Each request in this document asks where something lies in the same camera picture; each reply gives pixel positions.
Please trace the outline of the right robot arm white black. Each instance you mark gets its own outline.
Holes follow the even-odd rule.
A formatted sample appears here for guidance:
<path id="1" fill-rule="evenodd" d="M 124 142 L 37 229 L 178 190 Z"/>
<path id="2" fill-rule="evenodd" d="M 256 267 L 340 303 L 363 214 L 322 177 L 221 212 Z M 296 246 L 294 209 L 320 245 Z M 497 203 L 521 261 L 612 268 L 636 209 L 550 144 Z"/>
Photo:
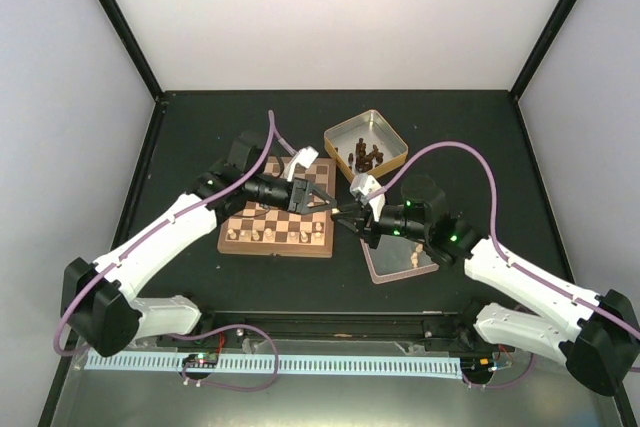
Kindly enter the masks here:
<path id="1" fill-rule="evenodd" d="M 387 204 L 375 193 L 379 187 L 374 177 L 357 175 L 350 187 L 354 202 L 334 208 L 332 219 L 371 248 L 384 236 L 418 243 L 439 267 L 461 264 L 468 278 L 521 305 L 516 311 L 490 303 L 457 321 L 454 335 L 461 347 L 512 346 L 563 365 L 596 394 L 618 392 L 639 356 L 639 323 L 626 296 L 581 288 L 481 235 L 451 215 L 445 193 L 427 176 L 402 185 L 400 205 Z"/>

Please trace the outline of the gold tin box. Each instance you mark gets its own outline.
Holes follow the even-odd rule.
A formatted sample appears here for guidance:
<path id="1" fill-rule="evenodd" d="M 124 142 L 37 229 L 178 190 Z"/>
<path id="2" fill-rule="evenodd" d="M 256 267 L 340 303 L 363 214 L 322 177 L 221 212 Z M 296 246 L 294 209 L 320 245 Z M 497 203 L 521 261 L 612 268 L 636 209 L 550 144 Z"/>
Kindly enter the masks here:
<path id="1" fill-rule="evenodd" d="M 327 129 L 324 147 L 349 182 L 360 173 L 379 178 L 401 167 L 408 156 L 405 141 L 377 110 Z"/>

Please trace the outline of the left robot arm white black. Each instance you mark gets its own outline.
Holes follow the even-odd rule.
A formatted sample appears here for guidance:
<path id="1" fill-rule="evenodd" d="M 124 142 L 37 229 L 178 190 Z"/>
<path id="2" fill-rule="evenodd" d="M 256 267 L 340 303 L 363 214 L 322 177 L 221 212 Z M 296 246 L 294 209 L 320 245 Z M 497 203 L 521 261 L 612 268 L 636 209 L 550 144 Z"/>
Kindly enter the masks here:
<path id="1" fill-rule="evenodd" d="M 92 262 L 64 270 L 60 328 L 70 327 L 103 357 L 140 338 L 182 336 L 193 346 L 214 335 L 213 319 L 187 297 L 143 298 L 143 287 L 178 254 L 214 232 L 249 202 L 307 215 L 335 207 L 314 182 L 296 176 L 317 159 L 312 147 L 293 153 L 275 173 L 265 170 L 270 147 L 243 137 L 150 225 Z"/>

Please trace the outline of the wooden chess board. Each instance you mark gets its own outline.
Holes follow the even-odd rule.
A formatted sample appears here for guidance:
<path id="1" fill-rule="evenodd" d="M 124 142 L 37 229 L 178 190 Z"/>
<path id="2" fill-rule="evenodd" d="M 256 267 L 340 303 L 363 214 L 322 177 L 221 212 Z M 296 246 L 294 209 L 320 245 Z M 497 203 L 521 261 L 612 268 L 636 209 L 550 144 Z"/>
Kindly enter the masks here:
<path id="1" fill-rule="evenodd" d="M 325 238 L 323 242 L 315 242 L 314 227 L 317 222 L 325 224 Z M 275 232 L 273 242 L 263 240 L 266 228 Z M 237 233 L 236 240 L 229 240 L 227 233 L 233 229 Z M 260 232 L 260 240 L 253 241 L 253 230 Z M 247 241 L 240 239 L 240 233 L 248 231 Z M 309 235 L 307 242 L 301 242 L 299 234 L 306 231 Z M 289 233 L 296 232 L 297 242 L 289 241 Z M 330 213 L 317 212 L 314 214 L 298 215 L 279 210 L 275 207 L 264 207 L 256 202 L 248 202 L 238 214 L 230 217 L 219 228 L 218 251 L 230 255 L 279 255 L 289 257 L 330 258 L 333 254 L 334 223 Z"/>

